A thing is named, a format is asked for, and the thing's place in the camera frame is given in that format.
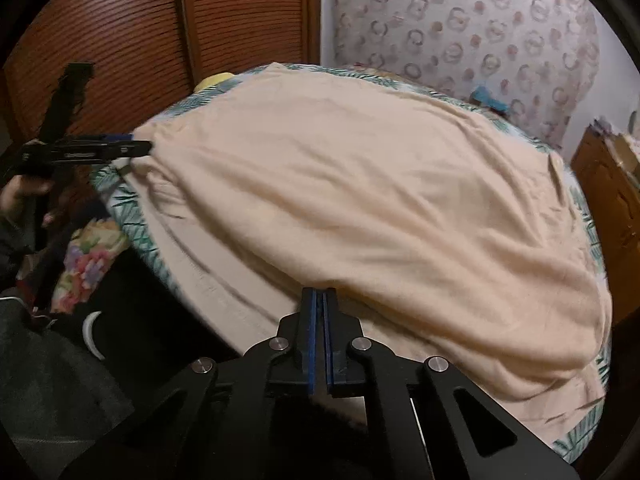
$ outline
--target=brown wardrobe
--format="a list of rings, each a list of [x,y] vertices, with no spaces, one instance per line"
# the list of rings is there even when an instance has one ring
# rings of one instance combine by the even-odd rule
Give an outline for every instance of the brown wardrobe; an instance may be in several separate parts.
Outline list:
[[[319,62],[320,0],[50,0],[0,73],[14,144],[36,136],[65,65],[95,63],[72,134],[124,133],[206,76]]]

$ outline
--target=wooden dresser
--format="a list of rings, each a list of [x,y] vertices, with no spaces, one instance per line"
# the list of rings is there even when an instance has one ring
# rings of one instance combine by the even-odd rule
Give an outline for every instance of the wooden dresser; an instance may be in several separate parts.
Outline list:
[[[640,192],[612,137],[590,127],[571,162],[602,244],[616,324],[640,306]]]

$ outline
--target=white wall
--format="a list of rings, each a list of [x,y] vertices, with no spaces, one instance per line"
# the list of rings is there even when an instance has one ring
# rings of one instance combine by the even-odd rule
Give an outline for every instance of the white wall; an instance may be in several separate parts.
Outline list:
[[[601,14],[594,9],[600,68],[591,90],[578,103],[562,140],[562,157],[570,161],[580,144],[584,129],[594,118],[603,115],[614,131],[624,132],[629,115],[638,106],[640,73],[634,62]]]
[[[320,64],[335,65],[334,0],[320,1]]]

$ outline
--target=floral fabric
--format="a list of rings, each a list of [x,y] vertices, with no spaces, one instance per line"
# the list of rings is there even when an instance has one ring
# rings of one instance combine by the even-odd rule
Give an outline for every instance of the floral fabric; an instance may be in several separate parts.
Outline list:
[[[129,239],[111,219],[91,220],[76,230],[66,248],[65,270],[51,299],[52,313],[73,313],[97,288]]]

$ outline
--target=yellow object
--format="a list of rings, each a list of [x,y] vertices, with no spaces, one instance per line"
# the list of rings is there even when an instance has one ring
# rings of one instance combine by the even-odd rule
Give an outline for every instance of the yellow object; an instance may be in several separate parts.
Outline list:
[[[210,75],[198,83],[196,88],[193,89],[193,93],[209,88],[210,86],[217,85],[218,83],[222,83],[233,76],[234,75],[231,72],[220,72],[219,74]]]

